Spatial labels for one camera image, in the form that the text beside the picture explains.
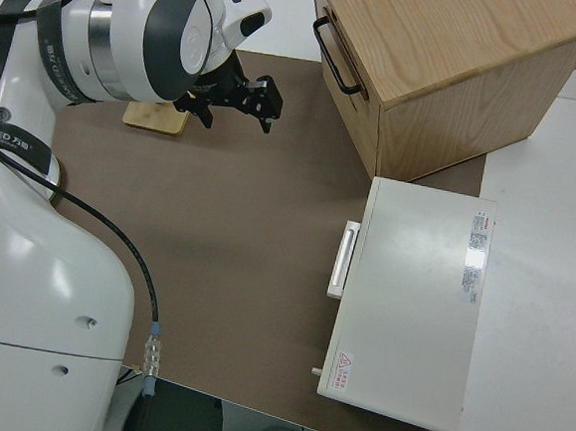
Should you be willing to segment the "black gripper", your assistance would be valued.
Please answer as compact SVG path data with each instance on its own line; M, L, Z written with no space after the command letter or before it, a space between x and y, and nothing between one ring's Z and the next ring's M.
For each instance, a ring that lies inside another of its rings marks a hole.
M247 83L248 92L246 112L260 122L263 132L269 133L274 120L281 116L283 98L269 75L248 82L237 54L230 54L219 67L197 78L193 85L195 98L185 95L173 104L179 112L190 112L200 119L205 128L211 128L213 115L206 102L221 103L244 83Z

